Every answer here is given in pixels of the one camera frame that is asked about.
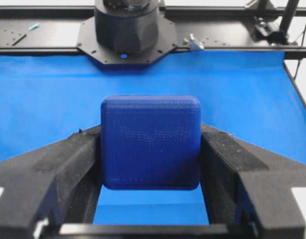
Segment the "metal frame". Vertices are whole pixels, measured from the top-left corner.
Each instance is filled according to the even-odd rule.
[[[282,16],[285,13],[286,8],[279,7],[276,9],[264,9],[267,4],[267,0],[260,0],[258,2],[259,7],[257,9],[245,8],[245,7],[192,7],[192,6],[161,6],[160,10],[164,13],[165,17],[181,28],[181,23],[183,21],[189,21],[189,19],[194,19],[198,24],[207,25],[209,22],[213,25],[218,25],[219,28],[223,28],[225,25],[228,26],[229,21],[240,22],[246,25],[248,28],[248,34],[250,35],[251,26],[255,25],[253,19],[254,16],[261,15],[265,17],[268,21],[270,19],[275,19],[278,16]],[[82,22],[87,18],[94,15],[94,8],[91,6],[0,6],[0,24],[6,23],[10,24],[12,20],[22,20],[22,19],[32,19],[35,21],[41,19],[53,20],[65,20],[66,22]],[[213,16],[216,16],[217,21],[213,21]],[[295,16],[306,16],[306,8],[298,8],[295,12]],[[215,31],[216,26],[211,30],[211,37],[213,38],[224,38],[224,31]],[[182,31],[187,31],[189,34],[189,29],[180,29]],[[306,58],[306,47],[292,46],[292,45],[278,45],[272,46],[269,42],[261,41],[261,44],[257,44],[252,41],[245,41],[246,35],[240,36],[240,42],[245,42],[245,44],[227,44],[225,46],[207,46],[205,49],[211,50],[236,50],[236,51],[285,51],[286,59],[303,59]],[[178,49],[176,52],[187,51],[184,45],[181,45],[183,41],[182,36],[178,39]],[[5,46],[0,44],[0,55],[79,55],[83,54],[80,50],[76,48],[75,45],[61,45],[61,46],[48,46],[41,45],[30,47],[30,43],[26,46],[18,44],[13,47]]]
[[[255,21],[254,16],[264,13],[266,18],[276,18],[282,16],[285,12],[285,8],[277,9],[263,9],[267,5],[267,0],[260,0],[259,9],[247,9],[244,7],[182,7],[182,6],[170,6],[161,7],[165,17],[174,21],[179,28],[185,30],[189,29],[196,22],[198,24],[207,24],[211,22],[214,26],[212,29],[216,29],[218,26],[222,27],[227,24],[227,21],[240,21],[241,24],[247,26],[253,26]],[[55,19],[64,19],[65,21],[79,22],[94,15],[93,7],[89,6],[40,6],[40,7],[0,7],[0,20],[6,24],[12,20],[22,20],[25,18],[31,18],[34,21],[39,19],[49,19],[56,21]],[[213,22],[211,18],[216,15],[217,22]],[[306,8],[298,8],[295,16],[306,16]],[[194,19],[191,25],[185,25],[185,21],[188,19]],[[223,32],[214,31],[214,35],[220,37],[224,36]],[[271,46],[269,42],[264,41],[262,45],[256,45],[254,43],[244,46],[229,46],[229,45],[214,45],[205,46],[206,49],[211,50],[237,50],[237,51],[285,51],[286,59],[303,59],[306,58],[306,47],[298,46]],[[176,51],[173,53],[179,53],[189,51],[189,48],[183,44],[179,44]],[[2,47],[0,46],[0,55],[81,55],[83,54],[75,46],[42,46],[42,47]],[[306,103],[297,88],[297,85],[289,73],[287,67],[285,70],[288,73],[293,86],[295,87],[305,109]],[[100,189],[96,186],[96,180],[94,180],[93,170],[96,170],[98,165],[85,175],[85,177],[78,183],[73,190],[74,194],[68,198],[70,206],[64,219],[64,223],[61,227],[47,228],[43,238],[45,239],[62,239],[62,238],[255,238],[256,228],[249,226],[227,226],[227,225],[210,225],[207,227],[152,227],[152,226],[119,226],[119,227],[101,227],[82,224],[68,224],[68,223],[91,223],[93,220],[95,206],[100,193]]]

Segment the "blue fabric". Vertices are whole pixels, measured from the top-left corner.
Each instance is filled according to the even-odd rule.
[[[99,124],[108,96],[136,94],[193,95],[204,123],[306,164],[306,111],[283,58],[283,52],[191,52],[144,69],[102,69],[86,56],[0,56],[0,161]],[[186,217],[207,223],[200,187],[143,192],[142,200],[138,193],[103,188],[95,223],[187,224]],[[164,205],[178,206],[169,207],[176,220]],[[160,209],[131,219],[110,206],[132,215],[139,214],[135,208]],[[194,207],[191,214],[186,206]]]
[[[102,182],[110,189],[195,189],[201,105],[193,96],[111,96],[101,106]]]

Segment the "black metal bar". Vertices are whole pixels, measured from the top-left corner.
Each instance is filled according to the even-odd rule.
[[[296,15],[297,7],[300,0],[289,0],[285,13],[283,15],[280,30],[286,35],[288,33],[293,17]]]
[[[283,16],[286,8],[267,9],[265,16]],[[242,6],[167,6],[166,14],[198,14],[198,15],[232,15],[232,16],[254,16],[258,15],[257,9],[246,9]],[[94,16],[93,6],[0,6],[0,17],[3,18],[31,18],[31,17],[52,17],[52,18],[82,18],[87,19]],[[306,16],[306,7],[298,7],[295,16]]]
[[[264,12],[266,17],[283,16],[285,7],[277,9],[267,9]],[[229,15],[229,16],[256,16],[260,15],[257,9],[248,9],[244,7],[212,7],[212,6],[168,6],[166,8],[166,16],[194,14],[198,16],[209,15]],[[306,16],[306,7],[298,7],[296,16]]]
[[[285,51],[286,60],[299,60],[306,58],[306,47],[206,47],[206,50],[228,51]],[[188,48],[180,48],[173,53],[189,51]],[[50,56],[50,55],[84,55],[76,48],[0,48],[0,55],[9,56]]]
[[[254,239],[251,226],[95,226],[64,224],[60,228],[49,228],[43,239],[61,238],[221,238]]]

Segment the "metal bracket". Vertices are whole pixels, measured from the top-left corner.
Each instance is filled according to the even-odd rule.
[[[10,29],[2,29],[0,31],[0,42],[1,45],[10,47],[15,46],[19,41],[26,37],[26,33],[17,32]]]
[[[265,22],[263,18],[255,17],[253,37],[257,39],[266,39],[271,44],[288,45],[289,35],[280,30],[275,22]]]
[[[116,53],[97,42],[94,17],[84,21],[80,27],[77,47],[105,65],[149,65],[177,47],[175,24],[163,16],[159,18],[157,43],[140,54]]]

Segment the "blue led light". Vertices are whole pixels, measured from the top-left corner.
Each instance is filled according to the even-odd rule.
[[[123,54],[121,54],[121,58],[122,58],[122,59],[127,59],[127,58],[128,58],[128,55],[127,55],[126,53],[123,53]]]

